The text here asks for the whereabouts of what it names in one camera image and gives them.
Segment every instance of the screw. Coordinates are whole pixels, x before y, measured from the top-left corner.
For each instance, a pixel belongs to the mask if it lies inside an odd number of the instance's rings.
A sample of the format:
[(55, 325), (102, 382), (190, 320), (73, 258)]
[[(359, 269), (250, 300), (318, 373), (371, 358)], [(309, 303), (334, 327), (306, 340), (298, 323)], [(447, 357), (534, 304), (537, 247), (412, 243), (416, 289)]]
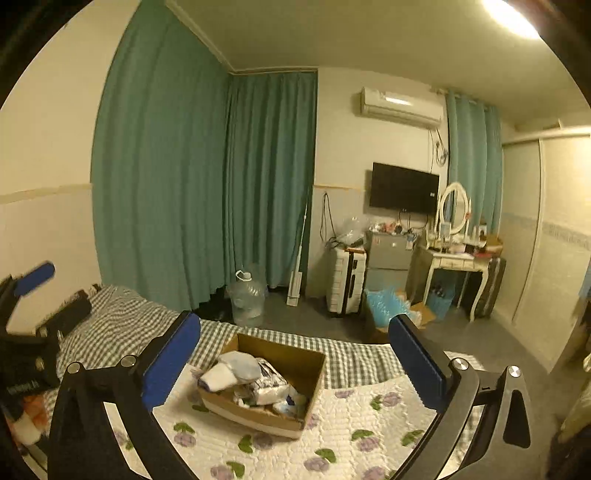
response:
[(518, 378), (521, 376), (521, 369), (519, 367), (517, 367), (516, 365), (511, 365), (508, 368), (509, 371), (509, 375), (515, 378)]
[(452, 363), (458, 370), (468, 370), (470, 366), (463, 358), (454, 358)]
[(125, 368), (129, 368), (135, 365), (135, 357), (133, 355), (125, 355), (121, 359), (121, 366)]
[(80, 364), (78, 362), (73, 362), (68, 365), (68, 373), (69, 374), (76, 374), (80, 371)]

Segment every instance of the plastic water bottle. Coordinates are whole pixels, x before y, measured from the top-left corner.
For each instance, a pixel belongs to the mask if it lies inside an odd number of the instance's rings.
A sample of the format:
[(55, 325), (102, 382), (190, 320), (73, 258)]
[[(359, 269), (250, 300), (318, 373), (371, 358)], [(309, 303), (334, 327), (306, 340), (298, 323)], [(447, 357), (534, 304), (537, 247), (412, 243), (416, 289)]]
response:
[(236, 281), (228, 286), (228, 295), (232, 301), (234, 323), (241, 327), (258, 327), (262, 324), (263, 308), (267, 285), (250, 272), (238, 270)]

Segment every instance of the teal curtain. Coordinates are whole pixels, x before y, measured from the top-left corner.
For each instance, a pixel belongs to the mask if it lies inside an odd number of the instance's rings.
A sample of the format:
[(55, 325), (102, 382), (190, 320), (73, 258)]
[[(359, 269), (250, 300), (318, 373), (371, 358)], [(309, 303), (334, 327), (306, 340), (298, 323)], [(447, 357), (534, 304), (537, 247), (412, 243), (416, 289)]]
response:
[(92, 150), (103, 281), (181, 310), (224, 285), (229, 75), (164, 6), (144, 0), (105, 84)]
[(472, 221), (484, 218), (496, 232), (501, 214), (503, 153), (496, 107), (454, 92), (447, 94), (449, 182), (458, 181), (472, 200)]
[(313, 181), (316, 93), (316, 72), (232, 77), (224, 194), (230, 277), (254, 262), (269, 286), (288, 283)]

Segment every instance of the open cardboard box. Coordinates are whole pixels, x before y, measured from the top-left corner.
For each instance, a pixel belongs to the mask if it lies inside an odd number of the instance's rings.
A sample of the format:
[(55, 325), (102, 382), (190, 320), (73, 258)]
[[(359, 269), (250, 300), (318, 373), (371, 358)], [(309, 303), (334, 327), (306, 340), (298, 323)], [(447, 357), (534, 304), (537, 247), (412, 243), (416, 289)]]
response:
[[(406, 299), (406, 293), (404, 291), (396, 292), (396, 295)], [(413, 312), (421, 313), (421, 325), (418, 326), (419, 330), (423, 330), (429, 322), (432, 322), (436, 316), (422, 301), (416, 303), (410, 307)], [(368, 334), (369, 343), (390, 343), (388, 338), (388, 327), (376, 327), (374, 323), (374, 316), (371, 313), (371, 309), (367, 306), (366, 302), (363, 303), (363, 314), (365, 316), (365, 330)]]
[(262, 432), (282, 437), (300, 438), (314, 404), (322, 390), (326, 356), (261, 338), (236, 333), (222, 348), (222, 353), (237, 350), (266, 359), (299, 393), (310, 399), (304, 420), (290, 420), (271, 411), (239, 407), (232, 401), (232, 389), (210, 393), (198, 387), (203, 404), (218, 415)]

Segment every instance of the plastic bag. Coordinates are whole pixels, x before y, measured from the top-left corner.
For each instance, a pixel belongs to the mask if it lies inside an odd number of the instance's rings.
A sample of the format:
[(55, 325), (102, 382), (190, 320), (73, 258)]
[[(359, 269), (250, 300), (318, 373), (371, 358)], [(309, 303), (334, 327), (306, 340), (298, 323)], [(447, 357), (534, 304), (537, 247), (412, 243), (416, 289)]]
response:
[(238, 270), (226, 291), (232, 301), (232, 316), (238, 326), (260, 326), (263, 321), (267, 282), (264, 272), (257, 265)]
[(365, 217), (353, 217), (347, 220), (340, 228), (340, 234), (337, 235), (337, 242), (351, 246), (363, 242), (365, 232), (369, 229), (370, 221)]
[(420, 314), (417, 318), (415, 312), (410, 310), (410, 302), (401, 299), (391, 288), (380, 291), (366, 290), (365, 298), (377, 328), (387, 327), (393, 317), (402, 314), (406, 314), (415, 325), (417, 321), (420, 325)]

